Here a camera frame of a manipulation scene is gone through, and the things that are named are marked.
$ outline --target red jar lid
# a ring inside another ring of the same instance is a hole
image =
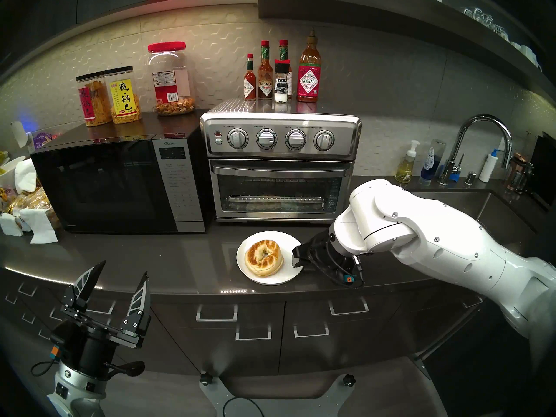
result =
[[[149,52],[169,52],[169,51],[182,51],[185,49],[185,42],[163,42],[153,43],[147,46]]]

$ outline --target faucet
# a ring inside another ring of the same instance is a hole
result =
[[[467,129],[472,124],[474,124],[476,122],[479,122],[479,121],[492,122],[492,123],[496,124],[496,126],[502,132],[502,136],[504,136],[504,158],[502,159],[501,167],[503,169],[508,168],[508,166],[510,164],[510,159],[511,159],[511,157],[510,157],[510,155],[511,155],[511,134],[510,134],[509,130],[502,123],[502,121],[500,119],[496,118],[495,116],[492,116],[491,114],[478,114],[476,116],[473,116],[473,117],[469,118],[467,121],[465,121],[462,124],[461,128],[459,129],[458,138],[456,139],[456,141],[454,143],[454,147],[452,148],[452,152],[450,153],[450,156],[448,157],[448,159],[446,160],[446,163],[444,164],[444,169],[442,170],[442,173],[438,177],[439,184],[447,185],[448,184],[448,178],[450,177],[450,175],[452,173],[457,172],[457,168],[455,166],[455,158],[458,155],[459,147],[462,145],[463,136],[465,136],[465,132],[467,131]]]

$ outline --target bagel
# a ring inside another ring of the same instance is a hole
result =
[[[245,265],[257,276],[275,274],[283,263],[280,247],[273,240],[261,240],[245,253]]]

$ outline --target sink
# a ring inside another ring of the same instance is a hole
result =
[[[476,219],[496,242],[523,254],[535,232],[495,193],[485,191],[412,191],[424,199],[446,203]]]

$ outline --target microwave door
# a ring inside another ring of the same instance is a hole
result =
[[[149,141],[45,152],[38,165],[45,191],[68,230],[133,233],[176,231]]]

